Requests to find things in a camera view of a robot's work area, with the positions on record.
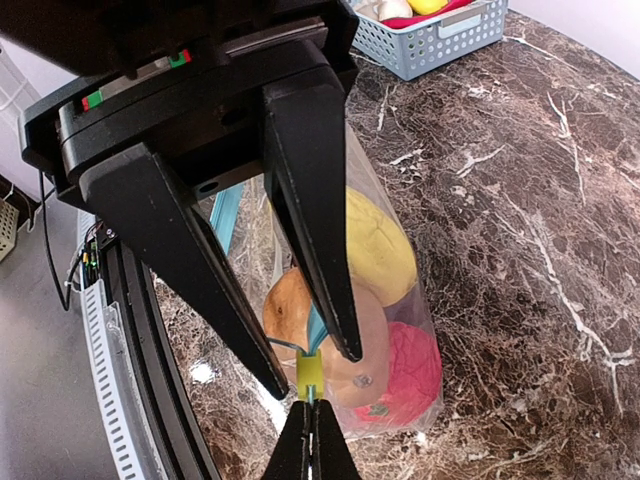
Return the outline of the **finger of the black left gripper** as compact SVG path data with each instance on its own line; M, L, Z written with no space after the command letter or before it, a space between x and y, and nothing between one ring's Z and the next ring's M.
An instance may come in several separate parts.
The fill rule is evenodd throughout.
M344 93L274 82L265 100L265 187L334 345L362 359L346 252Z
M88 207L189 304L276 399L289 387L212 227L191 191L144 144L87 169Z

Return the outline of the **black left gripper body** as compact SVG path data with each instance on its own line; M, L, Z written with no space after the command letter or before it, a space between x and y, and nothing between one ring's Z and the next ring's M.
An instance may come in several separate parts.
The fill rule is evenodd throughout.
M22 1L19 44L75 74L23 114L23 160L80 209L80 176L137 144L199 187L258 159L264 85L352 85L357 26L343 1Z

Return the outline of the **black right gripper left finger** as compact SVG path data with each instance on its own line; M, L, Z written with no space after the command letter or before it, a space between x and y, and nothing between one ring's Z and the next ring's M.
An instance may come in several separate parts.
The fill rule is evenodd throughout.
M308 480L310 468L311 405L295 401L262 475L263 480Z

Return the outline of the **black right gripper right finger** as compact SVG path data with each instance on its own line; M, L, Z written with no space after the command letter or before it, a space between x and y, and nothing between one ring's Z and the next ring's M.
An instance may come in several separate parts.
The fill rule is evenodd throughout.
M311 478L313 480L360 480L334 410L318 400L311 417Z

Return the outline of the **clear zip top bag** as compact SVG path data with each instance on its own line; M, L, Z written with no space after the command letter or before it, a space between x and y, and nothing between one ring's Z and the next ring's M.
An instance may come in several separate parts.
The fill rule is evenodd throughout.
M343 301L357 359L345 357L316 305L262 177L219 192L210 225L290 383L318 363L344 435L363 438L430 428L442 408L442 360L418 262L354 131L345 132L345 197L324 202L339 226L331 250L345 265L331 290Z

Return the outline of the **red toy fruit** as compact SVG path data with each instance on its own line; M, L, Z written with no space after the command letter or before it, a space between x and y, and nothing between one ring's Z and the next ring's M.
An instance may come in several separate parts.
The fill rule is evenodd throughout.
M442 362L436 339L424 330L391 322L389 382L373 404L355 409L365 425L405 427L420 418L440 394Z

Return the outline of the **yellow toy corn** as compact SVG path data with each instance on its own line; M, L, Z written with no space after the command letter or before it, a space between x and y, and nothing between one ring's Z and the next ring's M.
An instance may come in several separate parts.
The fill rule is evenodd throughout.
M418 277L411 244L385 211L351 187L346 189L346 233L351 276L383 307L402 300Z

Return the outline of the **purple toy grapes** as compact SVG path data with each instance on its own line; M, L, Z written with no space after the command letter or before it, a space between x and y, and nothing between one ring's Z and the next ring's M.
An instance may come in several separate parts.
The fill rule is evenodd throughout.
M430 315L425 308L422 291L415 285L401 300L384 308L389 323L403 323L419 329L429 325Z

